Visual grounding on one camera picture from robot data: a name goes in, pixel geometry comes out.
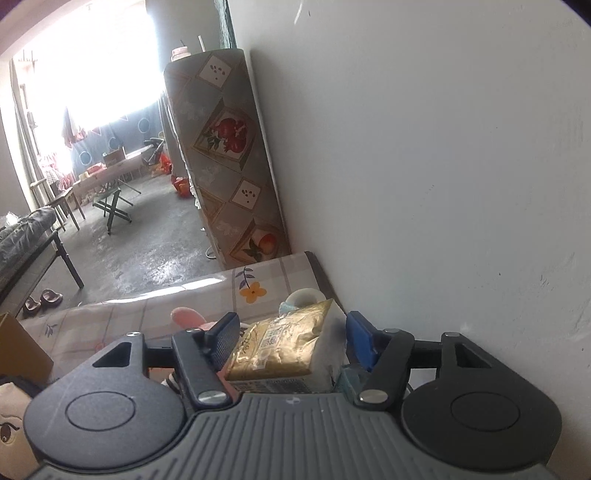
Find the patterned cloth cover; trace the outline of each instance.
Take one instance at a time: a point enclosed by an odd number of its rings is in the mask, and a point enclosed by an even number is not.
[[[208,51],[164,70],[173,126],[222,268],[290,253],[244,52]]]
[[[170,312],[176,307],[195,309],[208,322],[237,312],[241,322],[252,323],[275,315],[282,301],[306,287],[319,288],[319,284],[308,256],[302,253],[133,298],[30,318],[22,325],[54,361],[54,380],[127,332],[142,332],[147,339],[178,332],[181,327],[170,320]]]

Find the cardboard box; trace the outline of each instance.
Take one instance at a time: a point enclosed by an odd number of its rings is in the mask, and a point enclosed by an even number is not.
[[[0,375],[21,376],[43,386],[53,368],[53,360],[37,345],[18,320],[0,314]]]

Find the stuffed animal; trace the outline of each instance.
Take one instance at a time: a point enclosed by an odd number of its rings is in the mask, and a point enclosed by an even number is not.
[[[0,479],[23,480],[38,462],[25,436],[22,420],[41,389],[20,377],[0,376]]]

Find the cartoon face pillow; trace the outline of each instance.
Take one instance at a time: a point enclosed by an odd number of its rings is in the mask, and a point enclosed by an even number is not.
[[[22,428],[31,397],[13,382],[0,384],[0,478],[22,480],[38,466]]]

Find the screw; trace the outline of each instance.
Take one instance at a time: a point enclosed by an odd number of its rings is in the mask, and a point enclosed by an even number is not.
[[[380,403],[384,403],[388,399],[388,394],[384,390],[363,390],[359,394],[359,399],[363,403],[378,405]]]
[[[228,400],[228,394],[220,392],[219,390],[207,390],[201,392],[197,397],[200,403],[209,407],[220,406]]]

